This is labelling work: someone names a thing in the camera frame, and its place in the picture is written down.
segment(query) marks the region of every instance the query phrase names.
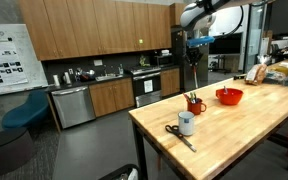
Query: scissors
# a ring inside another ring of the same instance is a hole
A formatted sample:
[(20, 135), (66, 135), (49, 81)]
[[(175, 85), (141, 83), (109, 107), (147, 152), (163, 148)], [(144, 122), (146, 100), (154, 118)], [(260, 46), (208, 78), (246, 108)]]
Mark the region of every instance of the scissors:
[(167, 132), (174, 134), (181, 141), (183, 141), (184, 144), (186, 144), (186, 146), (188, 146), (192, 151), (196, 152), (196, 148), (184, 138), (182, 133), (180, 133), (180, 130), (179, 130), (178, 126), (176, 126), (176, 125), (174, 125), (174, 126), (166, 125), (165, 129), (166, 129)]

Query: monitor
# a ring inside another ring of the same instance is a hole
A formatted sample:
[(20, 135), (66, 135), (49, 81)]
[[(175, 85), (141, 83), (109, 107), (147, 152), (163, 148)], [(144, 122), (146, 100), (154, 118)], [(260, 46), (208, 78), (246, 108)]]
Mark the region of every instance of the monitor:
[(232, 34), (226, 38), (214, 36), (215, 41), (209, 44), (209, 54), (240, 54), (242, 33)]

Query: pen holder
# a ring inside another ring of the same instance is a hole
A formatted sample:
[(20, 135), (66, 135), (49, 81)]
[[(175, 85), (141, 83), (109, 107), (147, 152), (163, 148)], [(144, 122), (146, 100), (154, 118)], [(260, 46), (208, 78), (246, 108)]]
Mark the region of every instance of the pen holder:
[(192, 103), (192, 102), (187, 101), (187, 110), (191, 111), (195, 115), (199, 115), (201, 114), (201, 112), (205, 112), (206, 109), (207, 109), (207, 106), (202, 102), (202, 99), (198, 98), (197, 103)]

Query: stove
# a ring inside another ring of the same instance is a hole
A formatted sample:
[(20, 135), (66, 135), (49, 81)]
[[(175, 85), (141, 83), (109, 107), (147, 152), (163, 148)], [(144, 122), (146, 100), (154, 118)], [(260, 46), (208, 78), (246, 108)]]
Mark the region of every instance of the stove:
[(125, 69), (133, 75), (133, 93), (136, 107), (161, 100), (161, 68), (157, 66), (134, 66)]
[(125, 71), (133, 75), (141, 75), (141, 74), (147, 74), (151, 72), (159, 72), (161, 71), (161, 68), (157, 66), (134, 66), (134, 67), (125, 69)]

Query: cable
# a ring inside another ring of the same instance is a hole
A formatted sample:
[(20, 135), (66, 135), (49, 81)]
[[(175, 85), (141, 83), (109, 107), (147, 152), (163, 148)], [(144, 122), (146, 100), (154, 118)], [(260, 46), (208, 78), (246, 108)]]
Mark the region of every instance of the cable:
[(243, 19), (244, 19), (244, 9), (242, 6), (240, 6), (240, 8), (241, 8), (242, 15), (241, 15), (241, 19), (240, 19), (240, 22), (238, 23), (238, 25), (231, 32), (229, 32), (227, 34), (220, 35), (220, 36), (216, 36), (216, 37), (214, 37), (215, 39), (227, 38), (228, 36), (234, 34), (238, 30), (238, 28), (240, 28), (242, 26)]

